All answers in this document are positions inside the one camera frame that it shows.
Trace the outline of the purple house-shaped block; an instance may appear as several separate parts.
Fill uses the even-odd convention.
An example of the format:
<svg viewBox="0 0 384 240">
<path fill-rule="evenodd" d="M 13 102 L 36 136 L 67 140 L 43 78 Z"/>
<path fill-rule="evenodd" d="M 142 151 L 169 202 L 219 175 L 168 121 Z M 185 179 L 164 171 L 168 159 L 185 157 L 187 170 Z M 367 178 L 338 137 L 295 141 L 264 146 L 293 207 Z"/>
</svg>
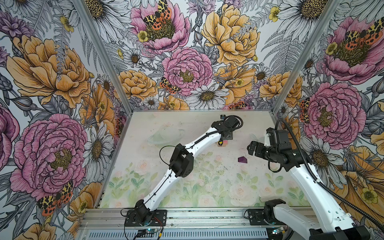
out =
<svg viewBox="0 0 384 240">
<path fill-rule="evenodd" d="M 239 157 L 238 158 L 238 162 L 239 163 L 243 163 L 243 164 L 247 164 L 248 163 L 248 159 L 246 157 Z"/>
</svg>

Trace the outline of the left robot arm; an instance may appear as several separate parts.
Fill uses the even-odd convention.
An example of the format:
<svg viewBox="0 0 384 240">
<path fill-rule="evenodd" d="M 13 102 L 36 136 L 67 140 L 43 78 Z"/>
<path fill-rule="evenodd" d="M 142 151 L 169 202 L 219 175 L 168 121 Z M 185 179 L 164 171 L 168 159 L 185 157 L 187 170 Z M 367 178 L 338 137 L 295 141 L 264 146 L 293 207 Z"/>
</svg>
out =
<svg viewBox="0 0 384 240">
<path fill-rule="evenodd" d="M 172 187 L 193 171 L 195 158 L 211 145 L 231 140 L 233 131 L 240 129 L 243 124 L 243 120 L 236 116 L 227 116 L 213 122 L 203 135 L 191 143 L 174 146 L 164 177 L 144 199 L 137 201 L 133 213 L 129 214 L 128 218 L 132 218 L 135 223 L 142 226 L 147 226 L 152 220 L 155 210 L 158 209 Z"/>
</svg>

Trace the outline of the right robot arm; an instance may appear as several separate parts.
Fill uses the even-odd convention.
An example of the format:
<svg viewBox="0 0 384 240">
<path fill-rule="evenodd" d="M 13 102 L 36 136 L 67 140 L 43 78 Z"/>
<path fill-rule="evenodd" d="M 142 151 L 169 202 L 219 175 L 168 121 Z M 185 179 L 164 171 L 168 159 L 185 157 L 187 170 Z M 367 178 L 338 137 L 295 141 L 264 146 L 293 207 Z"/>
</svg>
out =
<svg viewBox="0 0 384 240">
<path fill-rule="evenodd" d="M 269 128 L 264 143 L 252 141 L 251 156 L 278 163 L 295 180 L 313 209 L 312 221 L 281 199 L 265 202 L 263 220 L 269 225 L 284 224 L 306 240 L 369 240 L 365 226 L 358 226 L 336 201 L 335 193 L 325 186 L 309 156 L 300 147 L 292 148 L 285 130 Z"/>
</svg>

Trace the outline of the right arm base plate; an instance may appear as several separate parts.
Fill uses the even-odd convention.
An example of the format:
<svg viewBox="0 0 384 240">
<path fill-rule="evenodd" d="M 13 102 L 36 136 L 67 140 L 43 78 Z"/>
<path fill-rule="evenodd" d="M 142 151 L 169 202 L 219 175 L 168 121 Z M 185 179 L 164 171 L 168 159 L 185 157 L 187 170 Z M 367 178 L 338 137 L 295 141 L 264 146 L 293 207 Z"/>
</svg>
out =
<svg viewBox="0 0 384 240">
<path fill-rule="evenodd" d="M 285 223 L 276 219 L 273 210 L 269 209 L 247 209 L 243 217 L 249 221 L 251 226 L 269 225 L 269 226 L 283 226 Z"/>
</svg>

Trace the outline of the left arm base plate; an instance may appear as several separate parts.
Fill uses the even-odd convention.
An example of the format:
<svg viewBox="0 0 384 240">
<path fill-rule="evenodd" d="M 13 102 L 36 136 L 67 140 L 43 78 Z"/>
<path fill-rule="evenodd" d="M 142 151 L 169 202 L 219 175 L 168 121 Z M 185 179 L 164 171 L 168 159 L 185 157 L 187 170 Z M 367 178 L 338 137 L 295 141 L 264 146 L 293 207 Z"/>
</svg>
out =
<svg viewBox="0 0 384 240">
<path fill-rule="evenodd" d="M 164 227 L 167 222 L 167 210 L 155 210 L 145 214 L 138 214 L 135 210 L 128 210 L 125 227 Z"/>
</svg>

